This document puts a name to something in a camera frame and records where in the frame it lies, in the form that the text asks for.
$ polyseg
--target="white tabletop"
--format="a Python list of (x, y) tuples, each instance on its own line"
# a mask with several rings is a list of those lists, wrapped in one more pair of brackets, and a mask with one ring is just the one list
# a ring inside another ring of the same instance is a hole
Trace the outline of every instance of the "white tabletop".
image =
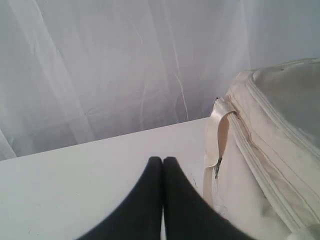
[(151, 156), (201, 193), (207, 119), (0, 161), (0, 239), (72, 240), (126, 197)]

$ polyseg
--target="white fabric backdrop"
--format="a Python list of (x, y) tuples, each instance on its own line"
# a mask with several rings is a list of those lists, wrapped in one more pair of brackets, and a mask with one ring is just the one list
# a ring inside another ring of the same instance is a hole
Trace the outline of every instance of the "white fabric backdrop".
[(319, 0), (0, 1), (0, 160), (209, 115), (241, 70), (320, 55)]

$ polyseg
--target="canvas bag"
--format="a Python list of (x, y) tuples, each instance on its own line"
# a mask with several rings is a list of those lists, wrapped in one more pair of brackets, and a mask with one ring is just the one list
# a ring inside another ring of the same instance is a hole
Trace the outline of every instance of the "canvas bag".
[(256, 239), (320, 238), (320, 60), (248, 70), (215, 101), (203, 198)]

